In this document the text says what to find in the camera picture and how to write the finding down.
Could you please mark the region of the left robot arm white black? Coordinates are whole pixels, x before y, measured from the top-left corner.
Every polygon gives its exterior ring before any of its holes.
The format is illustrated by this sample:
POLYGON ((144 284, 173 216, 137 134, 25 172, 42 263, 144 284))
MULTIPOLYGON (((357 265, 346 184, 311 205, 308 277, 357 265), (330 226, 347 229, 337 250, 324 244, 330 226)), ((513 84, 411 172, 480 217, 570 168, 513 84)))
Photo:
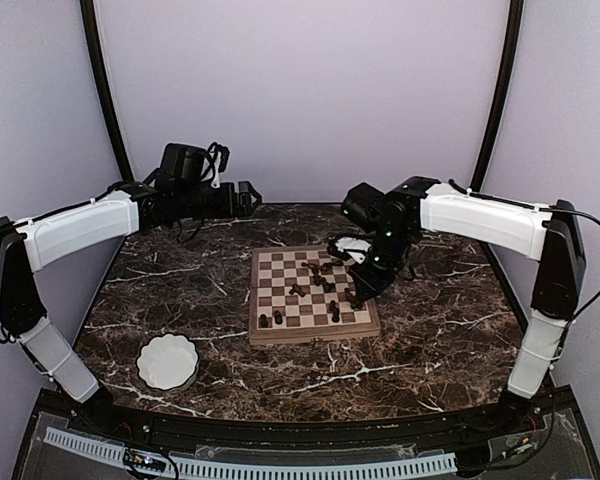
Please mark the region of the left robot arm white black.
POLYGON ((173 191, 140 182, 121 182, 100 196, 39 216, 0 218, 0 344, 17 343, 41 372, 70 399, 100 436, 121 427, 120 412, 97 396, 106 392, 56 327, 39 290, 39 279, 60 265, 125 238, 181 220, 251 216, 262 195, 248 181, 204 182, 173 191))

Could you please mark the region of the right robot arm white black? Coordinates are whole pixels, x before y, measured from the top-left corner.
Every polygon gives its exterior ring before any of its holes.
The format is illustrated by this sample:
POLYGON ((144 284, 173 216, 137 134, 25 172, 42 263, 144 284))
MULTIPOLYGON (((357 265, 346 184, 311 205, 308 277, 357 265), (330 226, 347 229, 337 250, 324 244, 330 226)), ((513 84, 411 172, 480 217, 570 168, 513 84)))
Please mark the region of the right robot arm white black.
POLYGON ((600 329, 575 351, 599 293, 582 299, 586 254, 583 214, 552 205, 492 197, 453 182, 412 177, 388 192, 353 187, 342 214, 363 231, 337 243, 353 259, 361 300, 374 300, 396 333, 421 348, 420 367, 468 398, 508 396, 490 413, 501 434, 529 416, 527 399, 545 376, 600 395, 600 329))

